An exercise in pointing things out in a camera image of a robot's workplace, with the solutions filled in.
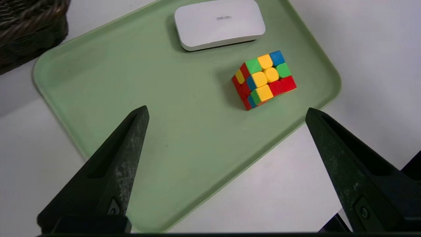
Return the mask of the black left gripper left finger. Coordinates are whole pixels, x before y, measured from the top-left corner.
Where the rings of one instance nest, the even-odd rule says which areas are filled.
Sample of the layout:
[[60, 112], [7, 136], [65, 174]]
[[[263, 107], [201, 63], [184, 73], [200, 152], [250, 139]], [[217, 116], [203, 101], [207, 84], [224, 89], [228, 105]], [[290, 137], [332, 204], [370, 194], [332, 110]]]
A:
[[38, 214], [41, 228], [68, 216], [125, 215], [149, 123], [146, 106], [131, 111]]

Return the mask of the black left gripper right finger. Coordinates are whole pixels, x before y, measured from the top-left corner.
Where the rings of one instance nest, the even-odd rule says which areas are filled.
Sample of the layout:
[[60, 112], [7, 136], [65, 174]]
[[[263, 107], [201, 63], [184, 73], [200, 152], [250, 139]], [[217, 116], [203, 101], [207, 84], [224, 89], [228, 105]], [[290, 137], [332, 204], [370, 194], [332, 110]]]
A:
[[355, 232], [420, 232], [420, 153], [399, 170], [328, 114], [305, 122]]

